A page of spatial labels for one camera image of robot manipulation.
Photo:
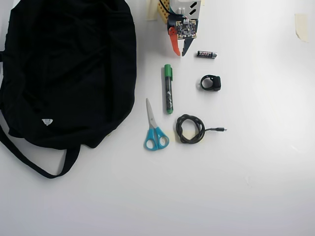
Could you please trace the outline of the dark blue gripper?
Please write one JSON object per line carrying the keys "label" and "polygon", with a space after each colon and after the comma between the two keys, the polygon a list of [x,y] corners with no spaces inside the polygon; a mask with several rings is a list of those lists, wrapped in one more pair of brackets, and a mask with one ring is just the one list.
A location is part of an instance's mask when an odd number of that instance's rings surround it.
{"label": "dark blue gripper", "polygon": [[173,51],[177,56],[181,55],[181,52],[178,47],[178,37],[189,37],[184,40],[182,56],[185,56],[190,45],[194,40],[193,37],[196,37],[197,24],[198,20],[196,19],[189,19],[187,17],[169,15],[168,34],[171,40]]}

